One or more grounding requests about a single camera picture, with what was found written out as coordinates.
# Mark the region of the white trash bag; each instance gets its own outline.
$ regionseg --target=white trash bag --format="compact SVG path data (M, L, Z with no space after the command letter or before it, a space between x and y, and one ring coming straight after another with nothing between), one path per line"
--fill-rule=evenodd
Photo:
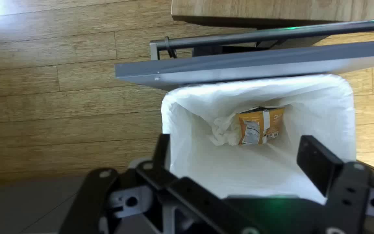
M220 145L209 139L218 117L255 106L282 106L279 136L264 145ZM349 83L315 74L186 86L168 92L162 132L170 134L170 171L220 198L297 195L325 198L296 163L302 135L313 135L343 161L356 160L355 110Z

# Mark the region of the metal rod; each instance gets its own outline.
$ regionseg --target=metal rod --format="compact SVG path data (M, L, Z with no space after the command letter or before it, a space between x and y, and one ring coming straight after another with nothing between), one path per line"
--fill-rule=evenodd
M156 44L158 50L167 50L168 46L171 47L171 49L183 49L195 46L236 44L368 31L374 31L374 20L267 29L239 34L225 34L206 37L186 37L168 40L168 44L166 44L165 40L155 40L151 41L150 44Z

